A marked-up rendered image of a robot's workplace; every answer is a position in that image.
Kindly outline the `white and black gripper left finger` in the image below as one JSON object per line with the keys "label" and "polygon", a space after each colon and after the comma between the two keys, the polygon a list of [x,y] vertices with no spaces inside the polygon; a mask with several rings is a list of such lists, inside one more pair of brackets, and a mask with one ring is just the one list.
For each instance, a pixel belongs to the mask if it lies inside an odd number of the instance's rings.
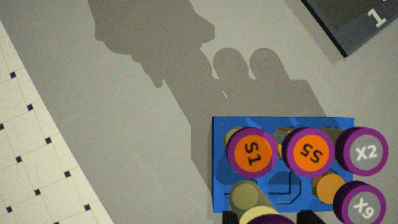
{"label": "white and black gripper left finger", "polygon": [[223,211],[222,224],[240,224],[240,223],[236,213],[233,213],[233,211]]}

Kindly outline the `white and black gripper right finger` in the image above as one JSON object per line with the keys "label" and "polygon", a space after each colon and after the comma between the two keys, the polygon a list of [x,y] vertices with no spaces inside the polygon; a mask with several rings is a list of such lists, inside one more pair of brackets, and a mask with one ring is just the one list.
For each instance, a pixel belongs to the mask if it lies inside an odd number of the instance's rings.
{"label": "white and black gripper right finger", "polygon": [[301,210],[297,213],[296,224],[326,224],[312,210]]}

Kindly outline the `tube with purple cap marked x2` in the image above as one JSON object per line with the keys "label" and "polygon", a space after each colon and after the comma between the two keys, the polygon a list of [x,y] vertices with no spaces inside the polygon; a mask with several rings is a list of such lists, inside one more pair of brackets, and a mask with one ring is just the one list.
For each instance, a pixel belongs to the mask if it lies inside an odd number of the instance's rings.
{"label": "tube with purple cap marked x2", "polygon": [[385,137],[377,130],[366,127],[348,129],[322,127],[335,147],[334,163],[358,176],[378,173],[386,164],[389,154]]}

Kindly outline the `blue tube rack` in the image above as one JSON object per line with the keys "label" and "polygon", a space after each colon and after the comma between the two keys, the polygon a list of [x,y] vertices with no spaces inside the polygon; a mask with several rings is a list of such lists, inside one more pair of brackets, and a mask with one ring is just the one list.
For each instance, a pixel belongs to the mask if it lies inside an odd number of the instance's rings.
{"label": "blue tube rack", "polygon": [[[260,178],[255,178],[256,180],[237,174],[227,160],[226,149],[224,147],[224,136],[234,126],[256,127],[271,135],[279,126],[292,126],[289,128],[311,127],[317,129],[321,129],[323,126],[334,126],[348,129],[354,127],[351,118],[212,116],[211,194],[214,213],[229,211],[228,192],[234,183],[243,179],[251,180],[255,183],[257,180],[259,187],[267,194],[281,213],[300,212],[304,209],[311,209],[313,212],[332,211],[312,195],[312,180],[314,178],[297,175],[279,158],[277,158],[274,168],[268,174]],[[285,193],[269,193],[269,196],[268,183],[269,192]]]}

